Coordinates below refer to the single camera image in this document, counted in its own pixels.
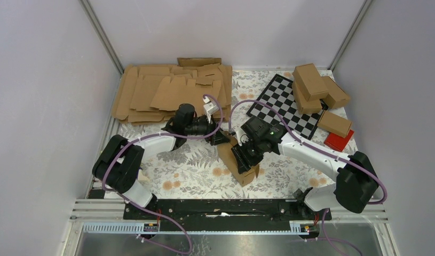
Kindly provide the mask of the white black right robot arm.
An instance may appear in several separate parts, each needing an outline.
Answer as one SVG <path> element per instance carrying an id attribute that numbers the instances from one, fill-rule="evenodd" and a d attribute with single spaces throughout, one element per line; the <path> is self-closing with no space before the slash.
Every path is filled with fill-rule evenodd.
<path id="1" fill-rule="evenodd" d="M 318 211 L 336 206 L 361 213 L 379 187 L 373 166 L 362 152 L 335 152 L 300 137 L 283 124 L 271 125 L 256 116 L 232 131 L 237 144 L 231 151 L 240 173 L 259 164 L 265 153 L 275 153 L 306 163 L 332 179 L 330 185 L 295 192 L 297 213 L 302 219 L 310 220 Z"/>

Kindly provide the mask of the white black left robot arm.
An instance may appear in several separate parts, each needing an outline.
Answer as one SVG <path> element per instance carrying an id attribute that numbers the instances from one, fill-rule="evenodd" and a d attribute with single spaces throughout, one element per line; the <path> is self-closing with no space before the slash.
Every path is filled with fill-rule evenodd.
<path id="1" fill-rule="evenodd" d="M 198 116 L 191 104 L 181 104 L 156 134 L 136 139 L 118 134 L 112 136 L 95 162 L 92 175 L 101 181 L 104 190 L 112 190 L 136 204 L 136 212 L 143 219 L 152 218 L 156 214 L 157 206 L 153 202 L 156 197 L 138 181 L 143 160 L 176 150 L 191 139 L 203 139 L 213 146 L 229 142 L 220 123 L 212 116 L 218 107 L 213 103 L 207 103 L 205 107 L 209 111 Z"/>

